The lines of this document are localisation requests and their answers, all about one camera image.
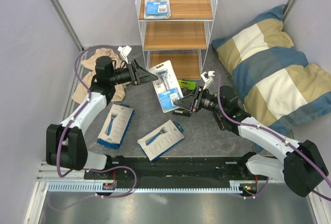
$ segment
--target striped pillow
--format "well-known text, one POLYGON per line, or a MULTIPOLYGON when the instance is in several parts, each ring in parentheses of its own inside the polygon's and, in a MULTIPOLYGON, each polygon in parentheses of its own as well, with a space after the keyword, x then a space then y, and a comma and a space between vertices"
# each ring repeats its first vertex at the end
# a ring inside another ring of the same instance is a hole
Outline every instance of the striped pillow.
POLYGON ((331 75, 308 64, 282 32, 283 6, 263 13, 242 31, 213 41, 245 108, 264 125, 286 133, 331 112, 331 75))

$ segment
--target towel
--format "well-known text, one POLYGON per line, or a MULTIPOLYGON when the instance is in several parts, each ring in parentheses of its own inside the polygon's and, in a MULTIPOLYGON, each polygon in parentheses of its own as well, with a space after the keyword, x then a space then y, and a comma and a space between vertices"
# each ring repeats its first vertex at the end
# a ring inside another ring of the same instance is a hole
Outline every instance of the towel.
MULTIPOLYGON (((92 82, 92 77, 96 74, 95 72, 95 65, 96 65, 96 60, 97 58, 101 56, 109 56, 112 60, 116 61, 116 67, 115 69, 118 69, 120 67, 120 60, 119 57, 116 53, 114 53, 113 49, 106 49, 106 48, 101 48, 97 49, 95 54, 91 56, 89 59, 83 60, 81 62, 82 66, 84 66, 86 69, 91 70, 83 79, 83 82, 90 87, 91 82, 92 82)), ((125 97, 125 85, 119 84, 115 85, 115 95, 112 99, 112 101, 122 101, 123 98, 125 97)), ((81 104, 87 94, 87 89, 80 83, 74 94, 72 95, 71 99, 74 100, 75 102, 81 104)))

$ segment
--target product package on shelf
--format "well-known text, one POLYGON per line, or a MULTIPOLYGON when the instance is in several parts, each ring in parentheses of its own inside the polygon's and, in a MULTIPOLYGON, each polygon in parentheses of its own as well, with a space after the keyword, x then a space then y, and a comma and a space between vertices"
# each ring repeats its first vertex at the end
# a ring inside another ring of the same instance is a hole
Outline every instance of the product package on shelf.
POLYGON ((145 0, 145 19, 169 19, 170 16, 169 0, 145 0))
POLYGON ((153 86, 159 98, 163 112, 167 113, 178 109, 173 102, 181 99, 183 97, 183 93, 180 89, 174 69, 172 68, 171 61, 168 60, 158 64, 149 69, 149 71, 159 77, 158 80, 153 82, 153 86))

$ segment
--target blue stripe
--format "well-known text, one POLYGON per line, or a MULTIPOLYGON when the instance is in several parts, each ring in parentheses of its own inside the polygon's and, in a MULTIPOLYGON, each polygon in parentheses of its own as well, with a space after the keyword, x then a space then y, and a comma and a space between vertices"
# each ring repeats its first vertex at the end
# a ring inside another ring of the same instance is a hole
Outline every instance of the blue stripe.
POLYGON ((220 39, 215 39, 212 42, 212 46, 215 50, 217 50, 221 45, 223 45, 224 43, 226 43, 228 40, 232 39, 233 36, 237 35, 238 33, 240 33, 242 30, 260 22, 260 21, 264 21, 267 19, 276 19, 279 21, 283 20, 283 9, 284 9, 285 5, 280 5, 277 6, 265 13, 262 13, 260 15, 258 15, 253 21, 249 22, 247 25, 245 25, 244 28, 242 28, 240 31, 234 33, 233 35, 230 35, 227 38, 220 38, 220 39))
POLYGON ((310 102, 309 105, 316 111, 319 117, 331 112, 331 92, 327 92, 310 102))
POLYGON ((279 120, 271 124, 269 128, 285 134, 295 126, 312 122, 328 113, 331 113, 331 92, 327 92, 292 113, 282 116, 279 120))
POLYGON ((305 54, 298 52, 295 47, 272 47, 242 61, 232 72, 234 84, 238 87, 242 100, 258 82, 290 65, 306 67, 308 60, 305 54))

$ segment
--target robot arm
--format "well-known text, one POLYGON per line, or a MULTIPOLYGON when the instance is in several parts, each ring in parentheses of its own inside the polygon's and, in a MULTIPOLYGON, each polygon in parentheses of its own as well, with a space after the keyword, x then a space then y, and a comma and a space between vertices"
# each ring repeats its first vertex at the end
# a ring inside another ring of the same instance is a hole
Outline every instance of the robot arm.
POLYGON ((96 60, 96 75, 92 78, 89 88, 91 97, 86 96, 83 103, 59 125, 51 124, 46 132, 46 161, 49 165, 56 165, 57 149, 61 135, 67 127, 64 136, 60 166, 64 168, 82 170, 83 168, 103 169, 107 156, 87 151, 84 134, 91 122, 111 101, 115 94, 115 85, 131 83, 140 85, 158 79, 133 60, 126 68, 114 69, 112 60, 102 56, 96 60))
POLYGON ((191 116, 192 113, 196 113, 201 109, 212 111, 221 130, 226 129, 236 135, 249 139, 276 157, 267 158, 249 152, 242 158, 246 166, 245 169, 254 175, 264 175, 285 182, 292 191, 301 197, 307 196, 323 178, 287 144, 290 143, 299 149, 328 176, 328 170, 314 143, 309 140, 300 143, 297 140, 279 135, 286 140, 286 143, 283 143, 270 133, 275 133, 274 131, 259 123, 254 117, 251 117, 249 113, 238 106, 238 97, 234 89, 229 86, 222 86, 220 88, 220 100, 224 112, 230 118, 243 124, 254 124, 258 128, 237 125, 229 121, 220 112, 217 98, 210 95, 209 91, 203 87, 197 87, 190 95, 174 102, 180 109, 175 110, 173 113, 191 116), (266 128, 270 132, 260 129, 261 127, 266 128))

